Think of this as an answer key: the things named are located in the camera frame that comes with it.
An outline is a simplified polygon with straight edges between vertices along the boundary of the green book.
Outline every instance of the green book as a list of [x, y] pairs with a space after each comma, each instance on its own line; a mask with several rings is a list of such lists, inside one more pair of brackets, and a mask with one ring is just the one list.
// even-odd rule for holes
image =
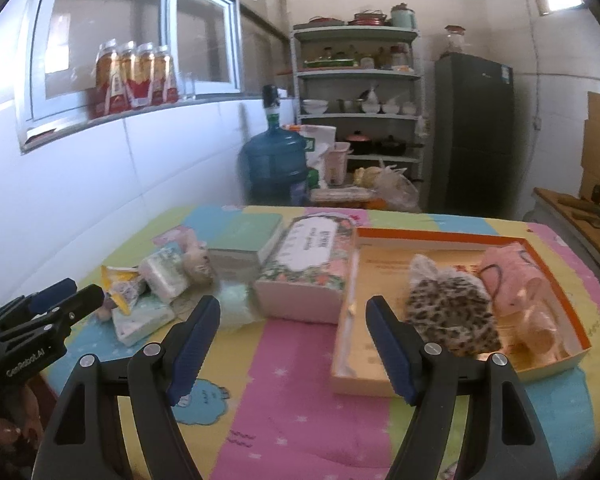
[[223, 280], [253, 282], [283, 231], [282, 215], [277, 213], [236, 215], [207, 244], [211, 266]]

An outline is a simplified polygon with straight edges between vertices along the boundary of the blue gripper pad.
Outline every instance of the blue gripper pad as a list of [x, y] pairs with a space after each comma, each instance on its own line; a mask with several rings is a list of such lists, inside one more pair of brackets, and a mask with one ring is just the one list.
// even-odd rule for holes
[[219, 326], [218, 300], [213, 296], [203, 296], [189, 319], [173, 326], [164, 338], [163, 368], [165, 375], [171, 378], [166, 392], [171, 406], [191, 392]]
[[58, 303], [70, 298], [78, 290], [74, 280], [65, 278], [40, 292], [32, 295], [29, 303], [29, 312], [32, 314], [44, 314]]
[[394, 392], [415, 406], [422, 393], [422, 360], [417, 346], [420, 337], [413, 341], [413, 348], [406, 348], [404, 340], [408, 338], [401, 332], [409, 329], [415, 332], [415, 329], [398, 321], [382, 296], [374, 296], [366, 302], [365, 317]]

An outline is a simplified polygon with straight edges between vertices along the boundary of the pink stripe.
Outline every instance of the pink stripe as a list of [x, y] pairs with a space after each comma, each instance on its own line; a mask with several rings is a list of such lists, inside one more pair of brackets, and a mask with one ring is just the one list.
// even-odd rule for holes
[[335, 395], [335, 327], [270, 319], [212, 480], [376, 480], [391, 463], [389, 400]]
[[569, 246], [565, 245], [565, 242], [551, 228], [542, 224], [529, 223], [528, 225], [543, 242], [551, 247], [557, 254], [560, 254], [562, 259], [571, 267], [571, 269], [575, 270], [576, 274], [582, 280], [582, 283], [584, 283], [590, 298], [597, 304], [598, 310], [600, 311], [600, 282], [591, 269], [576, 256]]

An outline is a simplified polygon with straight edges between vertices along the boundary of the orange box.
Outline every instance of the orange box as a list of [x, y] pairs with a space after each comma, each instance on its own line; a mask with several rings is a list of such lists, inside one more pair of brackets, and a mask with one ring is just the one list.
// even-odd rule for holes
[[[398, 319], [410, 293], [409, 265], [415, 254], [425, 254], [439, 267], [475, 270], [488, 247], [518, 242], [528, 251], [551, 285], [546, 304], [554, 314], [562, 343], [557, 357], [539, 364], [516, 334], [515, 316], [498, 318], [507, 355], [522, 381], [533, 381], [578, 365], [591, 348], [587, 334], [555, 277], [525, 238], [398, 229], [359, 228], [345, 304], [340, 313], [331, 367], [331, 386], [339, 394], [392, 397], [389, 378], [366, 328], [369, 298], [382, 295]], [[488, 354], [478, 359], [485, 360]]]

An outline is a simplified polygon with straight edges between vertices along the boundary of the refrigerator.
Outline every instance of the refrigerator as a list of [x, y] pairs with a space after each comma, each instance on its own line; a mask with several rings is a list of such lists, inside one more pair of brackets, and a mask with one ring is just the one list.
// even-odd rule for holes
[[436, 62], [428, 209], [502, 218], [513, 178], [513, 71], [468, 54]]

